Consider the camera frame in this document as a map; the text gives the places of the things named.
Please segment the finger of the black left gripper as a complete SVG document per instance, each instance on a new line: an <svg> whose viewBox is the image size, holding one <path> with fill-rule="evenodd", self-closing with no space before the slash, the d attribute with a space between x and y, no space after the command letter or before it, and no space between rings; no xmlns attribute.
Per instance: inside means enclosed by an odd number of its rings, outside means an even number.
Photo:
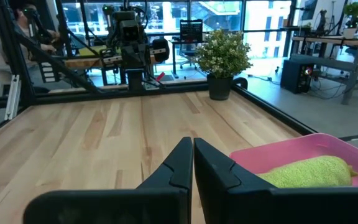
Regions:
<svg viewBox="0 0 358 224"><path fill-rule="evenodd" d="M132 46L122 47L122 66L125 69L135 68L135 52Z"/></svg>
<svg viewBox="0 0 358 224"><path fill-rule="evenodd" d="M139 45L138 46L138 58L139 63L144 68L149 68L150 66L150 49L148 45Z"/></svg>

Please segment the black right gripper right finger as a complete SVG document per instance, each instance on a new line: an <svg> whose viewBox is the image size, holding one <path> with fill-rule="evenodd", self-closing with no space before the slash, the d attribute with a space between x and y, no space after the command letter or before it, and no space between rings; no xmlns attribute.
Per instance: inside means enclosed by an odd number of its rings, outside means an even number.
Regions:
<svg viewBox="0 0 358 224"><path fill-rule="evenodd" d="M358 175L350 187L276 188L259 173L337 156L358 173L358 148L338 138L295 138L226 156L201 138L195 176L206 223L358 223Z"/></svg>

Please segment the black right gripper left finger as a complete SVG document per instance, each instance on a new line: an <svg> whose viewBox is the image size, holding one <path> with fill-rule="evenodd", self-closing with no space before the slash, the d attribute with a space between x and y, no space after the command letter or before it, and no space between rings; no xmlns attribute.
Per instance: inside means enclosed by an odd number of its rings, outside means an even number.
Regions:
<svg viewBox="0 0 358 224"><path fill-rule="evenodd" d="M193 143L183 137L135 189L58 190L25 208L24 223L190 223Z"/></svg>

